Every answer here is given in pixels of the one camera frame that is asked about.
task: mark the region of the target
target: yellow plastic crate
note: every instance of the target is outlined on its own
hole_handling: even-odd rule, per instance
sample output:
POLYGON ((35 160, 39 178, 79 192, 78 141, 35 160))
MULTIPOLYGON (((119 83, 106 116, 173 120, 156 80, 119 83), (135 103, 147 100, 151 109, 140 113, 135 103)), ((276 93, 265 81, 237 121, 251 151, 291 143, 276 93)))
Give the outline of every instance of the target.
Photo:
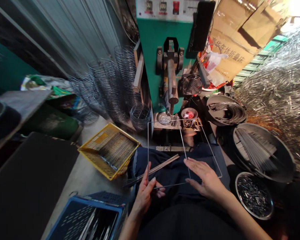
POLYGON ((83 144, 78 151, 109 180, 125 174, 140 142, 112 123, 83 144))

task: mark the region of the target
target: switch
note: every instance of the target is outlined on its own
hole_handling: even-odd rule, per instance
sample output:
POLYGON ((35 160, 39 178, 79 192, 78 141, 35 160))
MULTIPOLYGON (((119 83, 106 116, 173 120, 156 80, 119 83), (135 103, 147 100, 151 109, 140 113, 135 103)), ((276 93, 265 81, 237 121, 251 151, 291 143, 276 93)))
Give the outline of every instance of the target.
POLYGON ((146 11, 152 11, 152 1, 146 1, 146 11))
POLYGON ((179 15, 179 6, 180 2, 179 1, 173 1, 173 15, 179 15))
POLYGON ((167 2, 160 2, 160 11, 161 12, 167 11, 167 2))

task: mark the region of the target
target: coiled wire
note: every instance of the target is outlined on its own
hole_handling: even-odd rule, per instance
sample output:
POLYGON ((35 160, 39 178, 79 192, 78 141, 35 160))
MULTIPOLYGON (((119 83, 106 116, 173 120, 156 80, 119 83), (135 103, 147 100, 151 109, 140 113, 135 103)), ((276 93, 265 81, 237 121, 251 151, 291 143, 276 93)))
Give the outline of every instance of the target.
POLYGON ((116 64, 108 59, 98 59, 88 64, 94 89, 98 89, 100 102, 115 123, 127 124, 130 119, 124 104, 116 64))
POLYGON ((89 107, 89 109, 102 116, 106 120, 110 117, 103 105, 101 95, 98 89, 94 87, 93 80, 90 75, 77 75, 76 77, 69 77, 71 87, 75 94, 89 107))
POLYGON ((134 47, 132 46, 116 46, 114 48, 115 58, 124 89, 124 99, 128 105, 128 110, 131 110, 134 105, 141 103, 140 93, 133 91, 133 83, 137 71, 133 49, 134 47))

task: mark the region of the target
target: black panel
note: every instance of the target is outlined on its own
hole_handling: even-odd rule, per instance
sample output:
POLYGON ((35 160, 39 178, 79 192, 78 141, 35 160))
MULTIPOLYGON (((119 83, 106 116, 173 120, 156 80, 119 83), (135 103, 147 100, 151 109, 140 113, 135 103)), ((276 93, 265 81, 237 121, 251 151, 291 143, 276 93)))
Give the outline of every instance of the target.
POLYGON ((0 239, 40 239, 78 157, 75 144, 31 133, 0 169, 0 239))
POLYGON ((204 50, 208 38, 210 25, 213 17, 216 2, 198 3, 198 10, 194 19, 192 37, 190 40, 190 52, 200 52, 204 50))

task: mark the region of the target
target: hand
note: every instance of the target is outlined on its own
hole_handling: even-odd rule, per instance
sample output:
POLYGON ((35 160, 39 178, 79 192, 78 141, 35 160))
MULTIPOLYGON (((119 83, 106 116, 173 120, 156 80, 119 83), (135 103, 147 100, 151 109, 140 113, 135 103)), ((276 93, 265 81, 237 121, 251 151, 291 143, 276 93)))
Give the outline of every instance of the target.
POLYGON ((197 189, 201 195, 210 198, 219 204, 223 204, 223 202, 226 201, 230 192, 225 188, 215 171, 210 168, 206 162, 188 158, 184 159, 184 163, 202 180, 202 184, 200 184, 193 179, 187 178, 187 183, 190 183, 190 185, 197 189))
MULTIPOLYGON (((131 214, 133 214, 133 216, 135 217, 142 217, 148 211, 151 204, 150 194, 154 186, 162 187, 162 185, 156 181, 155 177, 150 182, 148 182, 148 170, 150 169, 150 167, 151 167, 151 162, 149 162, 149 167, 147 166, 144 172, 142 181, 139 186, 136 201, 134 202, 131 210, 131 214)), ((162 187, 156 192, 158 198, 164 197, 166 195, 164 193, 165 190, 166 189, 162 187)))

